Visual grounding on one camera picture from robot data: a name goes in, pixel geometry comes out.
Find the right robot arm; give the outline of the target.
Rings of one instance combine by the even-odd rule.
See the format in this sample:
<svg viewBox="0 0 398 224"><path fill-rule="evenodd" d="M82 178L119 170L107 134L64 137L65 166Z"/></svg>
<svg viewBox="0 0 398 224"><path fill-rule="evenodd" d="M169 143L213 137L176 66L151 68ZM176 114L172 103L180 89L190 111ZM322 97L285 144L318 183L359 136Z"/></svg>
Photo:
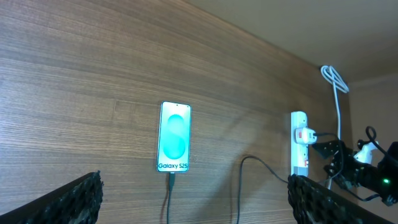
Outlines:
<svg viewBox="0 0 398 224"><path fill-rule="evenodd" d="M325 172L341 189L351 193L353 187L364 187L375 192L362 201L380 197L387 206L397 203L397 142L393 142L377 166L371 164L372 151L377 149L371 141L358 141L359 151L345 146L341 140L312 145L324 159L332 157Z"/></svg>

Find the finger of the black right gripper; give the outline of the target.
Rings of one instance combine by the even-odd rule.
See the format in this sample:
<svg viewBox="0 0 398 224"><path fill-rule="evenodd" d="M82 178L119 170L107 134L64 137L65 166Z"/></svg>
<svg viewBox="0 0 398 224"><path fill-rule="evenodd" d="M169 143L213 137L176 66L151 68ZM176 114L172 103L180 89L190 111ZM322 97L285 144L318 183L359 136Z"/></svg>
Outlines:
<svg viewBox="0 0 398 224"><path fill-rule="evenodd" d="M334 156L340 150L341 141L333 140L312 144L312 148L319 153L323 159Z"/></svg>

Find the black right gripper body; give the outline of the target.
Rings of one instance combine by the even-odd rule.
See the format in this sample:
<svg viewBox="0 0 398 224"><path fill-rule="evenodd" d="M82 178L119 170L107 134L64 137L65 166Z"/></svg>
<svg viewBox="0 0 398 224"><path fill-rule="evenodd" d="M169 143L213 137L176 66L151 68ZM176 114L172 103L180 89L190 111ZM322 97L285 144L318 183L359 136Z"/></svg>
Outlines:
<svg viewBox="0 0 398 224"><path fill-rule="evenodd" d="M333 178L333 182L341 189L351 189L352 187L368 187L372 180L378 178L376 167L358 162L354 158L352 149L344 149L343 153L337 152L330 165L325 165L324 170Z"/></svg>

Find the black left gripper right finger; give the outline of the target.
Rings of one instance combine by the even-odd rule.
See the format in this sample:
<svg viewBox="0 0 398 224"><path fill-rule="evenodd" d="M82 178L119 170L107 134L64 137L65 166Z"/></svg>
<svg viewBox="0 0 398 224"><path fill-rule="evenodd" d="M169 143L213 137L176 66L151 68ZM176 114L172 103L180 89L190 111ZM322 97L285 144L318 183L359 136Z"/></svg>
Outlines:
<svg viewBox="0 0 398 224"><path fill-rule="evenodd" d="M383 224L375 215L302 175L288 176L288 201L299 224Z"/></svg>

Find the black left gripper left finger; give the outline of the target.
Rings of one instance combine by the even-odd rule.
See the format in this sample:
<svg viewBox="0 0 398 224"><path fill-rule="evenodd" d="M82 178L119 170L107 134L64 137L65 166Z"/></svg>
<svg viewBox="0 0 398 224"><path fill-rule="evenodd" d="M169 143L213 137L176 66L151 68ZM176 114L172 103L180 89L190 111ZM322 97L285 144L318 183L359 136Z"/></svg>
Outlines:
<svg viewBox="0 0 398 224"><path fill-rule="evenodd" d="M74 181L1 215L3 224L94 224L103 201L100 171Z"/></svg>

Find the Galaxy smartphone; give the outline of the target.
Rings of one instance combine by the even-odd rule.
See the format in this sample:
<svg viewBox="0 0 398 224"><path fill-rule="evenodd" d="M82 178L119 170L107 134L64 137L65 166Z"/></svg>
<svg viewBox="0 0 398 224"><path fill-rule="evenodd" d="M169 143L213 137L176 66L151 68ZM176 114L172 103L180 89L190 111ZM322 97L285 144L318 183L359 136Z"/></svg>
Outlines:
<svg viewBox="0 0 398 224"><path fill-rule="evenodd" d="M169 101L160 106L157 165L159 172L187 172L190 160L192 107Z"/></svg>

